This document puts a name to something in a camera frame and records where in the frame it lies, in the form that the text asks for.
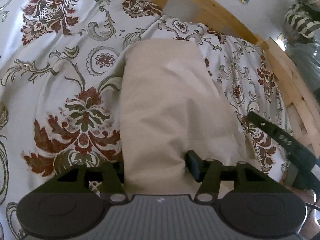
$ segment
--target ribbed gray surface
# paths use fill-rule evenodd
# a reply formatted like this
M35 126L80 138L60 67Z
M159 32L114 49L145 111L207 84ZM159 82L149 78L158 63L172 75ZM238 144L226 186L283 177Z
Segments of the ribbed gray surface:
M227 227L212 207L188 196L137 195L125 206L112 207L104 220L72 240L256 240ZM299 240L299 236L281 240ZM39 240L27 236L25 240Z

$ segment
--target white logo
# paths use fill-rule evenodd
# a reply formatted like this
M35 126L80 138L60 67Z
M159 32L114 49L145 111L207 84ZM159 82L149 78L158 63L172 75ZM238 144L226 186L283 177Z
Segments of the white logo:
M163 201L165 201L165 198L161 197L161 198L157 199L157 201L162 203Z

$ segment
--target beige fabric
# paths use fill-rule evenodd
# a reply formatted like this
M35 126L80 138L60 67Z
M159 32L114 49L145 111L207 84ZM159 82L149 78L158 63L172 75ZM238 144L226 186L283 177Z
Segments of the beige fabric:
M248 159L236 116L191 41L146 40L127 52L120 135L129 193L194 195L189 149L224 165Z

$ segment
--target wooden frame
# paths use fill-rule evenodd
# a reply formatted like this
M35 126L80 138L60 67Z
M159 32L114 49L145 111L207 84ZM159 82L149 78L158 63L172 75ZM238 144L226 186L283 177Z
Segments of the wooden frame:
M153 0L162 8L168 0ZM277 79L288 109L293 135L305 146L312 146L320 157L320 106L300 77L298 70L286 53L271 39L267 41L254 35L233 14L215 0L191 0L202 8L197 22L218 32L238 36L259 45L267 56L268 64Z

